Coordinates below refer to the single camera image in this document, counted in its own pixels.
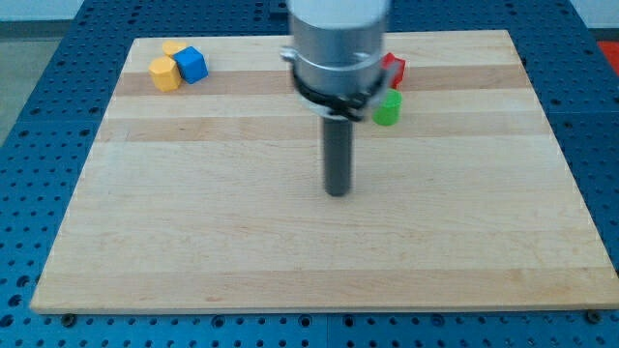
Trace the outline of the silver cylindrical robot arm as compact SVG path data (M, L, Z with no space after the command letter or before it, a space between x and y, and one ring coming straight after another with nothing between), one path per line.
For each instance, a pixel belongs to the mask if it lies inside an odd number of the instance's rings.
M294 88L323 118L362 122L397 70L382 67L390 0L288 0Z

